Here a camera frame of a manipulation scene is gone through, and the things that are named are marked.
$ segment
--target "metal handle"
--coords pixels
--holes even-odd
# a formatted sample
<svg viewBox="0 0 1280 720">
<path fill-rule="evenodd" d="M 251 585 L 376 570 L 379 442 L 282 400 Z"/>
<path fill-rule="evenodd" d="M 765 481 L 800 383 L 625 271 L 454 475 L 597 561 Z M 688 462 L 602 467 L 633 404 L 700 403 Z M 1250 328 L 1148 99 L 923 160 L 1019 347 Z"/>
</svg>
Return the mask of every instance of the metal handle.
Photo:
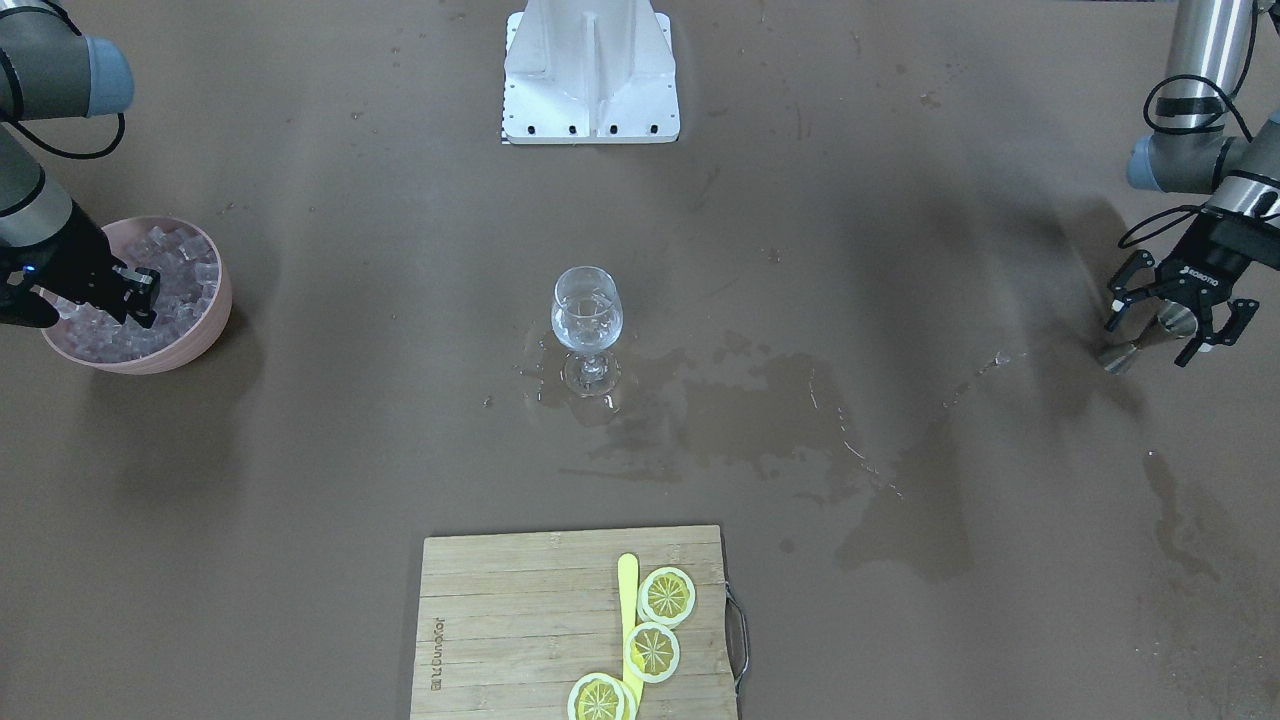
<svg viewBox="0 0 1280 720">
<path fill-rule="evenodd" d="M 746 612 L 737 602 L 737 596 L 733 594 L 733 585 L 728 584 L 728 580 L 724 582 L 724 600 L 727 606 L 732 607 L 737 615 L 737 632 L 741 637 L 742 662 L 737 670 L 733 670 L 733 659 L 730 657 L 730 670 L 733 673 L 733 692 L 741 694 L 742 679 L 746 678 L 746 671 L 751 666 L 751 633 L 746 625 Z"/>
</svg>

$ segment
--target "pink bowl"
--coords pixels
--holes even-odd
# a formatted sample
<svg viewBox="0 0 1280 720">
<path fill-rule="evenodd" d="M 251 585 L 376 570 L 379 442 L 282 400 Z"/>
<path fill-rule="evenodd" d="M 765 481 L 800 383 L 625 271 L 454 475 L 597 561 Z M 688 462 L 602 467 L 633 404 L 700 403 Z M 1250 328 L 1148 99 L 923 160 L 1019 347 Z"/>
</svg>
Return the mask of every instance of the pink bowl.
<svg viewBox="0 0 1280 720">
<path fill-rule="evenodd" d="M 128 220 L 120 220 L 104 227 L 102 232 L 106 233 L 106 240 L 111 245 L 111 252 L 119 254 L 127 245 L 145 236 L 151 228 L 160 228 L 165 233 L 186 228 L 193 233 L 200 233 L 209 241 L 210 247 L 214 249 L 214 258 L 218 260 L 218 290 L 209 304 L 209 310 L 196 320 L 196 324 L 189 331 L 173 341 L 168 347 L 125 363 L 91 363 L 69 354 L 64 350 L 67 322 L 61 320 L 56 325 L 44 331 L 45 340 L 59 355 L 72 363 L 88 365 L 90 368 L 106 370 L 108 373 L 151 375 L 180 368 L 200 357 L 214 345 L 218 336 L 223 334 L 227 319 L 232 314 L 232 283 L 227 275 L 227 265 L 223 263 L 223 255 L 218 251 L 218 246 L 214 245 L 214 240 L 209 237 L 209 233 L 184 220 L 163 217 L 129 218 Z"/>
</svg>

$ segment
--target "metal jigger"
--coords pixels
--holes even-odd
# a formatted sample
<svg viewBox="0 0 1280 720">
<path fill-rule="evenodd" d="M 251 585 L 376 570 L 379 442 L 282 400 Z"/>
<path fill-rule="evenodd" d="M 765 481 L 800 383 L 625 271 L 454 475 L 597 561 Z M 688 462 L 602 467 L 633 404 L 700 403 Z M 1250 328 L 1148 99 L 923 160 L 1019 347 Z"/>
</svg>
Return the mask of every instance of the metal jigger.
<svg viewBox="0 0 1280 720">
<path fill-rule="evenodd" d="M 1198 328 L 1196 315 L 1187 306 L 1166 301 L 1138 337 L 1103 348 L 1098 355 L 1098 363 L 1106 372 L 1121 375 L 1133 365 L 1139 350 L 1187 340 L 1196 334 Z"/>
</svg>

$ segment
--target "bowl of ice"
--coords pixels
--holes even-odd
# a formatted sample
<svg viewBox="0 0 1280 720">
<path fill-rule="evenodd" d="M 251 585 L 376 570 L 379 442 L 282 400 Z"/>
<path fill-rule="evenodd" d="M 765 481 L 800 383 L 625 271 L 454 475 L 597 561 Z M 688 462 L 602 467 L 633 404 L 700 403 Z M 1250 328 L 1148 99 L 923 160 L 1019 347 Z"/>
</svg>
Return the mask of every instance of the bowl of ice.
<svg viewBox="0 0 1280 720">
<path fill-rule="evenodd" d="M 156 322 L 123 325 L 92 305 L 46 299 L 61 319 L 44 331 L 59 355 L 110 373 L 150 375 L 180 368 L 209 350 L 227 327 L 232 286 L 218 246 L 177 218 L 129 218 L 102 228 L 111 254 L 129 268 L 160 273 Z"/>
</svg>

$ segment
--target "yellow knife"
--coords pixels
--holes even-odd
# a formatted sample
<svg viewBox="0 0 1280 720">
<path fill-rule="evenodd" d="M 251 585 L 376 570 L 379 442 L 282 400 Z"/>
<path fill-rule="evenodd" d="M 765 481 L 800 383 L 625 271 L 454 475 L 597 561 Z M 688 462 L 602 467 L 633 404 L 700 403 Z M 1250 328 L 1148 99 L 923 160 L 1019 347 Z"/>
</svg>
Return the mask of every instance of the yellow knife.
<svg viewBox="0 0 1280 720">
<path fill-rule="evenodd" d="M 622 684 L 636 696 L 636 706 L 644 694 L 644 680 L 627 666 L 627 635 L 636 628 L 636 592 L 640 587 L 640 561 L 630 552 L 618 556 L 618 600 L 622 605 Z"/>
</svg>

